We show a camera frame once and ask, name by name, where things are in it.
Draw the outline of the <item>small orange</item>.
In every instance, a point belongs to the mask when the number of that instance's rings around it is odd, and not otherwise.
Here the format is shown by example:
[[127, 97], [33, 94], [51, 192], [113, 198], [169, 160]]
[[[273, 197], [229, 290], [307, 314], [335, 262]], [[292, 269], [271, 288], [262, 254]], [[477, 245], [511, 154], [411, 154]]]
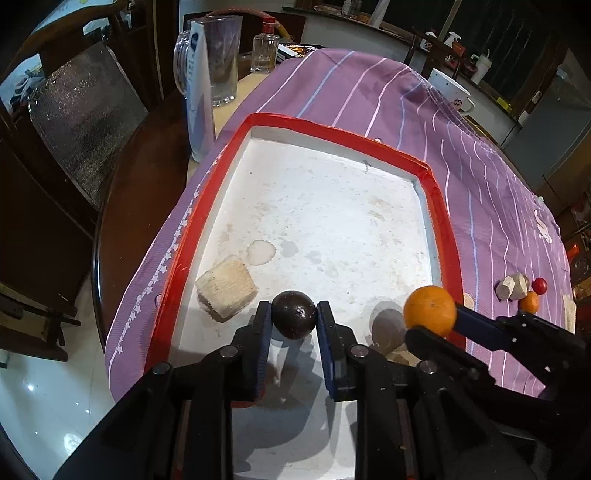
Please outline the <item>small orange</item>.
[[536, 315], [539, 310], [540, 298], [539, 295], [531, 290], [527, 295], [518, 301], [518, 308], [522, 312]]

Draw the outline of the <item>large orange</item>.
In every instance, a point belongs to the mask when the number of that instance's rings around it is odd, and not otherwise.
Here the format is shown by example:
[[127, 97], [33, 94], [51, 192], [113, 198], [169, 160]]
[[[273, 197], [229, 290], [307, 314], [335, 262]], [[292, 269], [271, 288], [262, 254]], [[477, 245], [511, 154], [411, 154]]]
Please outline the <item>large orange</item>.
[[457, 320], [457, 307], [447, 290], [439, 286], [423, 286], [406, 300], [403, 316], [408, 329], [422, 326], [448, 337]]

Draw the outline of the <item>small red tomato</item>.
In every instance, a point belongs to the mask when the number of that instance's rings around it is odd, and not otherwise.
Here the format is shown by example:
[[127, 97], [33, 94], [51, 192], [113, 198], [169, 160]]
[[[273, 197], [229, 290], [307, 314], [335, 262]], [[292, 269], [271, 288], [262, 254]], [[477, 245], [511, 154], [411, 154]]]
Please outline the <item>small red tomato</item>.
[[548, 291], [548, 283], [547, 281], [542, 278], [542, 277], [538, 277], [536, 278], [532, 284], [531, 284], [532, 290], [537, 294], [537, 295], [544, 295], [547, 293]]

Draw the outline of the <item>large white chunk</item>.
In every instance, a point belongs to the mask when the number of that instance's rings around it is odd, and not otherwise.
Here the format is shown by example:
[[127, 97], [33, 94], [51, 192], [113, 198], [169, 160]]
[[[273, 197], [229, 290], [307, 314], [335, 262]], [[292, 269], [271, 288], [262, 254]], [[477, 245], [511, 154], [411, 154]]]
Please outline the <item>large white chunk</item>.
[[197, 297], [216, 321], [225, 322], [242, 311], [259, 293], [245, 263], [228, 256], [195, 281]]

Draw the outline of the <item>dark purple plum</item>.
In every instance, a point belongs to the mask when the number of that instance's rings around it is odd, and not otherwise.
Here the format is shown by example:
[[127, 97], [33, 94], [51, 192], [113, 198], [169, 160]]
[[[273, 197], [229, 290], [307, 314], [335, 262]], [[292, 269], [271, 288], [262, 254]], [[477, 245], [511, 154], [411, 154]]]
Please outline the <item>dark purple plum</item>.
[[271, 320], [284, 338], [301, 340], [317, 326], [318, 310], [308, 295], [288, 290], [273, 298]]

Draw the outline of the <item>cream knitted cloth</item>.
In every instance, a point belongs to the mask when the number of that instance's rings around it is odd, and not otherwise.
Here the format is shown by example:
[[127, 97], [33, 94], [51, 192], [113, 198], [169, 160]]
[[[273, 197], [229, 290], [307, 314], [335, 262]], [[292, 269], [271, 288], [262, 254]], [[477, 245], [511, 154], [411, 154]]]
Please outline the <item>cream knitted cloth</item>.
[[572, 334], [576, 333], [576, 311], [577, 306], [571, 295], [562, 296], [564, 304], [565, 329]]

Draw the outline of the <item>small round white chunk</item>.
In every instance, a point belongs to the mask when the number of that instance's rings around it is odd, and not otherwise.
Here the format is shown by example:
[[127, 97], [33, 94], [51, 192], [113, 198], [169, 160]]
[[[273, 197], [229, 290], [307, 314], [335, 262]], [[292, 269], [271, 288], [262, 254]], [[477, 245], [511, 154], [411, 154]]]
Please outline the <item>small round white chunk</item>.
[[468, 293], [463, 294], [463, 303], [464, 303], [465, 307], [467, 307], [471, 310], [475, 309], [475, 302], [470, 294], [468, 294]]

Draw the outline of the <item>purple striped tablecloth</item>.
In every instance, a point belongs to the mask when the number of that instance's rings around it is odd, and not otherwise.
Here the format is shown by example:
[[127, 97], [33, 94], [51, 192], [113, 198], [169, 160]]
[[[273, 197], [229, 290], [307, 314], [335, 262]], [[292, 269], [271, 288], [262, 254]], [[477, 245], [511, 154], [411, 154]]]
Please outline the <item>purple striped tablecloth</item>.
[[381, 141], [432, 169], [449, 210], [465, 293], [486, 316], [503, 314], [494, 284], [513, 272], [544, 278], [539, 316], [565, 329], [570, 266], [547, 205], [479, 138], [451, 104], [405, 64], [369, 53], [319, 49], [277, 66], [239, 105], [201, 161], [126, 287], [107, 335], [111, 395], [141, 376], [157, 298], [202, 184], [249, 114], [301, 117]]

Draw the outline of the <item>red rimmed white tray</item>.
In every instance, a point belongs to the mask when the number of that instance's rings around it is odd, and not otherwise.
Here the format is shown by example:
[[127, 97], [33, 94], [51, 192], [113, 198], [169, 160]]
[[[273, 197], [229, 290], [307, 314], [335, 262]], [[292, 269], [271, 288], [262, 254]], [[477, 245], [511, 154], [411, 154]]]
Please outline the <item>red rimmed white tray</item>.
[[[175, 366], [228, 344], [256, 312], [228, 320], [197, 279], [245, 263], [256, 300], [297, 290], [379, 349], [408, 296], [463, 293], [444, 197], [423, 161], [358, 134], [279, 114], [250, 115], [197, 183], [156, 314], [146, 361]], [[356, 406], [329, 399], [318, 338], [270, 340], [263, 399], [232, 413], [239, 479], [349, 479]]]

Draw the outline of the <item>silver refrigerator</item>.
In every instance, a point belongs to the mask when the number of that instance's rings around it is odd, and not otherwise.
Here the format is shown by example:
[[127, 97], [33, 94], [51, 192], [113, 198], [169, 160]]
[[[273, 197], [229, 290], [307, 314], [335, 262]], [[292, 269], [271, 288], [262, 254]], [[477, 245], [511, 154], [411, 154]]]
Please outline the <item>silver refrigerator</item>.
[[590, 78], [572, 51], [504, 153], [525, 183], [560, 212], [590, 184]]

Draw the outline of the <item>white cartoon mug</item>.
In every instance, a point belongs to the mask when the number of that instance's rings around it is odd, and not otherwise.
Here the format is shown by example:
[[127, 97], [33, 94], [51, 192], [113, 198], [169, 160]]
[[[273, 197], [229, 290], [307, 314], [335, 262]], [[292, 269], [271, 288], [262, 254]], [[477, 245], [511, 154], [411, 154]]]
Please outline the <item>white cartoon mug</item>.
[[459, 82], [439, 69], [433, 69], [429, 82], [460, 112], [468, 115], [475, 109], [471, 93]]

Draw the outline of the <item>white spray bottle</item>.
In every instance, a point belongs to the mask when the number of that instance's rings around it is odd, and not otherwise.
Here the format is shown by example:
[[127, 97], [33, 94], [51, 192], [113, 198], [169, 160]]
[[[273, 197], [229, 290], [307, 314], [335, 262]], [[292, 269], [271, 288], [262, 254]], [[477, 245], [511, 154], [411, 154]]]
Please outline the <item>white spray bottle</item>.
[[448, 37], [446, 38], [444, 44], [448, 47], [452, 48], [455, 42], [459, 42], [461, 40], [461, 36], [453, 31], [448, 33]]

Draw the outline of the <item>grey textured cushion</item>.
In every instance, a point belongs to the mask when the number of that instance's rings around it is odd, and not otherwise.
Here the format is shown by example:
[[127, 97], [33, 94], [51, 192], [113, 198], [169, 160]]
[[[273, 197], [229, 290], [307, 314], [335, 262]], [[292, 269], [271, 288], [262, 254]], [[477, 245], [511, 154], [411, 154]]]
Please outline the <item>grey textured cushion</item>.
[[30, 94], [28, 109], [53, 158], [99, 209], [117, 156], [147, 115], [113, 52], [96, 43], [69, 60]]

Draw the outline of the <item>glass liquor bottle red cap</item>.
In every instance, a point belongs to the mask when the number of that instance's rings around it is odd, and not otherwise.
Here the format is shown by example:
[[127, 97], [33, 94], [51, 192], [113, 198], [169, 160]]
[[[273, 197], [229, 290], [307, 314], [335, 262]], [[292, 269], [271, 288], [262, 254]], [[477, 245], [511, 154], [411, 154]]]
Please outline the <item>glass liquor bottle red cap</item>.
[[276, 53], [280, 36], [276, 33], [260, 32], [252, 40], [252, 61], [250, 72], [269, 74], [276, 66]]

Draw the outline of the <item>glass beer mug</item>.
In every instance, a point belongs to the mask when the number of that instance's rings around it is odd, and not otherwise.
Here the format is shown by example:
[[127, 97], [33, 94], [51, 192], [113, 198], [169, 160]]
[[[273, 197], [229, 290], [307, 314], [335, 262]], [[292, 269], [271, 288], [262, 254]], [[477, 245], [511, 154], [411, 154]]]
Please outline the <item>glass beer mug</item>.
[[177, 90], [186, 95], [189, 82], [189, 51], [204, 39], [211, 103], [219, 107], [235, 100], [238, 93], [238, 49], [242, 16], [209, 15], [186, 21], [173, 53]]

